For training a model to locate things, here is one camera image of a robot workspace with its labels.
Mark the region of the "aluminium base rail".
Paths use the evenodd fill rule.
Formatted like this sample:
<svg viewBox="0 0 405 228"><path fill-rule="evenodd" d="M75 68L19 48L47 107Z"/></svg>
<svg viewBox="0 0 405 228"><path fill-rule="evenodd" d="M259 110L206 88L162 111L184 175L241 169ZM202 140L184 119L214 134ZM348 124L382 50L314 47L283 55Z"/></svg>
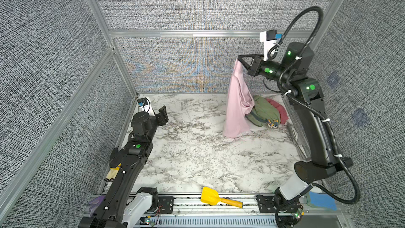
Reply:
<svg viewBox="0 0 405 228"><path fill-rule="evenodd" d="M239 209L223 203L216 206L204 204L199 194L162 193L163 207L159 214L144 214L136 228L274 228L275 214L262 213L263 205L256 194L224 193L224 198L241 201ZM335 209L308 204L309 197L300 199L303 214L297 228L353 228L355 225L346 208L337 203Z"/></svg>

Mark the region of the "magenta red cloth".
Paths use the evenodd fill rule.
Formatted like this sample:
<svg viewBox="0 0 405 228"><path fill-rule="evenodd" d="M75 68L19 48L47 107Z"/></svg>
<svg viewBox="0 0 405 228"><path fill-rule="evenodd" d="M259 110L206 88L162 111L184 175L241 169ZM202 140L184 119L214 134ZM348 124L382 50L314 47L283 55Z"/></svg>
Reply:
<svg viewBox="0 0 405 228"><path fill-rule="evenodd" d="M281 124L283 124L283 125L286 124L289 117L288 117L288 113L287 113L286 109L284 108L284 106L281 105L280 103L278 103L277 101L273 100L273 99L266 98L266 100L274 108L276 108L277 111L279 112Z"/></svg>

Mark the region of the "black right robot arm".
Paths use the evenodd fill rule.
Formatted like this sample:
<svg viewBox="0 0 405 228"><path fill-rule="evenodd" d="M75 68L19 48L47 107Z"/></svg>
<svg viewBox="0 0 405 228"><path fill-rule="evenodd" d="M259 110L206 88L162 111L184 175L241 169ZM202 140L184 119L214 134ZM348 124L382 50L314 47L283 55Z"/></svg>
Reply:
<svg viewBox="0 0 405 228"><path fill-rule="evenodd" d="M307 76L309 66L315 53L304 43L292 42L288 45L282 62L265 60L263 55L251 54L251 63L238 56L237 60L248 71L250 76L264 76L277 81L283 96L301 121L305 137L310 148L310 157L294 164L294 173L290 179L275 190L272 199L262 206L270 207L275 214L279 228L292 228L302 218L303 206L300 198L314 187L343 204L355 204L360 200L360 188L349 167L353 165L350 157L340 151L330 119L325 111L324 95L319 82ZM354 187L352 199L340 198L318 181L329 178L337 172L344 171Z"/></svg>

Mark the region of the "olive green cloth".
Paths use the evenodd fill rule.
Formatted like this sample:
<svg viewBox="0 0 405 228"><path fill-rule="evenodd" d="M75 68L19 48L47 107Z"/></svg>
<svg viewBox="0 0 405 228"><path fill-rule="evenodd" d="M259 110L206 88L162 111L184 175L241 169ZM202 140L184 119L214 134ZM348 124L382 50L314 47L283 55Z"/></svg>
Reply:
<svg viewBox="0 0 405 228"><path fill-rule="evenodd" d="M245 117L255 126L268 126L278 128L281 124L279 111L271 105L264 97L255 95L254 107Z"/></svg>

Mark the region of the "yellow toy shovel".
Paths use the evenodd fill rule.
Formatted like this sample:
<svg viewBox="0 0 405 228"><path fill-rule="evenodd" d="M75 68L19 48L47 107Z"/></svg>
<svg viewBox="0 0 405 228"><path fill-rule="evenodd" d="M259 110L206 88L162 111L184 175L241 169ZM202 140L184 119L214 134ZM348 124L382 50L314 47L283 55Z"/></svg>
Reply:
<svg viewBox="0 0 405 228"><path fill-rule="evenodd" d="M219 193L214 190L211 189L209 187L203 187L202 189L202 193L201 193L201 197L200 197L201 202L211 205L211 206L215 206L218 203L224 203L230 206L234 206L237 208L242 209L243 208L243 203L239 202L239 201L235 201L232 199L226 199L226 198L222 198L219 196Z"/></svg>

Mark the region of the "blue plastic toy piece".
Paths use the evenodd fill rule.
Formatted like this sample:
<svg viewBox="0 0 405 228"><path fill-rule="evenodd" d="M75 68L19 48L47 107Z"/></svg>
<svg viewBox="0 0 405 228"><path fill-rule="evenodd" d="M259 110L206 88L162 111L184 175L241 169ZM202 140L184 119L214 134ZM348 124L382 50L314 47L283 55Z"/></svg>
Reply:
<svg viewBox="0 0 405 228"><path fill-rule="evenodd" d="M327 194L309 192L308 205L314 208L326 208L332 211L337 210L335 200Z"/></svg>

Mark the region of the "light pink ribbed cloth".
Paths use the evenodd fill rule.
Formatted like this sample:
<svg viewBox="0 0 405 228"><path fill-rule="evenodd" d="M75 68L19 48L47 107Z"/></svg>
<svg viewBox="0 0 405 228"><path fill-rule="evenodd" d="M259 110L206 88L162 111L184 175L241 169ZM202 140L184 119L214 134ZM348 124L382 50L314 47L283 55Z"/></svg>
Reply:
<svg viewBox="0 0 405 228"><path fill-rule="evenodd" d="M236 138L240 134L250 131L245 116L252 111L255 103L244 80L243 69L242 63L236 60L228 87L223 131L224 136L228 138Z"/></svg>

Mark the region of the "purple toy rake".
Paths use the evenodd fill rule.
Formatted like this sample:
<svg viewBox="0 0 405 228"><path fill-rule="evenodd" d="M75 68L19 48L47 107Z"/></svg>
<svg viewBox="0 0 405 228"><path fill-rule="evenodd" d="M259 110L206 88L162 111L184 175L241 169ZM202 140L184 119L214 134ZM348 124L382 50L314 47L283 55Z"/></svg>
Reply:
<svg viewBox="0 0 405 228"><path fill-rule="evenodd" d="M95 210L99 207L99 205L104 201L105 196L104 195L99 195L96 198L92 199L88 205L89 205L89 217L93 215Z"/></svg>

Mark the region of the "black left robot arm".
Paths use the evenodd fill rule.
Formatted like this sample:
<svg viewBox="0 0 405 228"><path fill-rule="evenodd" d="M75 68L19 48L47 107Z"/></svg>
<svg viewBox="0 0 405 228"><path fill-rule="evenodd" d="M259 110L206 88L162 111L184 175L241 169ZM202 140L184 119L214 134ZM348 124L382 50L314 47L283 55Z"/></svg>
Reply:
<svg viewBox="0 0 405 228"><path fill-rule="evenodd" d="M81 228L132 228L148 211L158 208L157 189L143 187L128 202L136 179L152 150L156 130L169 121L165 106L157 114L136 113L131 120L132 132L124 148L115 148L110 155L110 167L117 168L104 199L90 217L83 217Z"/></svg>

